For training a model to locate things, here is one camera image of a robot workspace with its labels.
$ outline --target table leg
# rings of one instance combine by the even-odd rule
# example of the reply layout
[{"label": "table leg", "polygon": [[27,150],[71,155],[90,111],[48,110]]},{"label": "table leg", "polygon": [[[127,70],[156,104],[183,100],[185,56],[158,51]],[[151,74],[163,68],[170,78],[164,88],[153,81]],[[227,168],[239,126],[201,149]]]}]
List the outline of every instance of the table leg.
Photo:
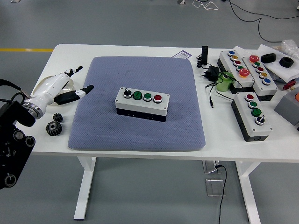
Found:
[{"label": "table leg", "polygon": [[239,174],[240,184],[246,205],[247,215],[250,224],[261,224],[257,212],[256,202],[252,192],[249,174],[260,164],[260,162],[235,162]]},{"label": "table leg", "polygon": [[85,213],[86,213],[86,208],[88,203],[90,187],[93,180],[93,171],[94,171],[96,158],[97,157],[78,156],[78,159],[84,168],[84,174],[82,178],[81,188],[80,188],[76,211],[74,215],[74,219],[76,220],[85,219]]}]

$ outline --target control box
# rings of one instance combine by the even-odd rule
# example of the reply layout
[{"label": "control box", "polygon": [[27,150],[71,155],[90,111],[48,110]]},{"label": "control box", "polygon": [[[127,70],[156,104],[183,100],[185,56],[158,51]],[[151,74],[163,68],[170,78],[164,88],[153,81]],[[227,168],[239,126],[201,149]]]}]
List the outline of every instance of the control box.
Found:
[{"label": "control box", "polygon": [[280,116],[292,125],[299,123],[299,87],[288,92],[274,108]]},{"label": "control box", "polygon": [[264,141],[272,127],[254,92],[236,93],[231,104],[245,141]]},{"label": "control box", "polygon": [[228,71],[233,74],[236,80],[230,85],[233,94],[253,91],[254,79],[235,50],[222,51],[217,64],[222,72]]},{"label": "control box", "polygon": [[243,57],[242,60],[255,80],[253,90],[256,92],[258,99],[260,101],[271,100],[278,88],[263,66],[260,57],[250,55]]},{"label": "control box", "polygon": [[166,121],[169,94],[121,87],[115,99],[117,114]]}]

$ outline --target white cable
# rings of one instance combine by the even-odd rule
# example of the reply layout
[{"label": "white cable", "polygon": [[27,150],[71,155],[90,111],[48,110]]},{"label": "white cable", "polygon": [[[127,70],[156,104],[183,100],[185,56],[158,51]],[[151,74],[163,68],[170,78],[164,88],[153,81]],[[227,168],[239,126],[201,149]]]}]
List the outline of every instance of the white cable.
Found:
[{"label": "white cable", "polygon": [[[196,5],[194,4],[195,1],[200,2],[200,5],[199,5],[199,6],[196,6]],[[211,5],[211,4],[213,4],[213,5],[216,6],[216,4],[213,3],[212,1],[208,2],[208,3],[205,4],[205,5],[204,5],[201,1],[198,1],[198,0],[193,0],[193,3],[192,3],[192,5],[195,6],[196,8],[199,8],[199,7],[202,6],[205,10],[218,10],[218,9],[219,9],[217,6],[216,6],[216,8],[208,8],[208,6]]]}]

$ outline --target label sticker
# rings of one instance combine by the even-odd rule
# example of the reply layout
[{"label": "label sticker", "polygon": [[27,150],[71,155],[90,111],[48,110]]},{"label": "label sticker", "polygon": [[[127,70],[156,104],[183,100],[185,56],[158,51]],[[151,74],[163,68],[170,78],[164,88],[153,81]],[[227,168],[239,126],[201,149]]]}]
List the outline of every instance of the label sticker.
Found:
[{"label": "label sticker", "polygon": [[187,53],[186,51],[182,50],[181,52],[177,53],[175,56],[172,56],[172,57],[187,59],[187,58],[189,58],[189,57],[191,57],[191,56],[192,56],[192,55],[190,55],[190,54]]}]

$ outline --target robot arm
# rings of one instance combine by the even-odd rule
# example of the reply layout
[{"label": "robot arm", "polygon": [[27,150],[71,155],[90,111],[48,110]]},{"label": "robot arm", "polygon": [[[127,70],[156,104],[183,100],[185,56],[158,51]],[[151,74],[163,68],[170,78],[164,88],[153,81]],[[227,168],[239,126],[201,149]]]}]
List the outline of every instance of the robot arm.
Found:
[{"label": "robot arm", "polygon": [[[88,94],[93,85],[58,95],[71,76],[81,69],[81,66],[69,69],[47,79],[33,96],[26,94],[17,85],[0,79],[0,85],[8,85],[20,91],[11,100],[0,99],[5,102],[0,108],[0,189],[10,188],[16,184],[36,142],[34,137],[25,136],[14,123],[18,121],[24,126],[31,127],[36,119],[45,114],[47,105],[53,102],[59,105],[66,104]],[[20,103],[14,101],[17,95],[23,97]]]}]

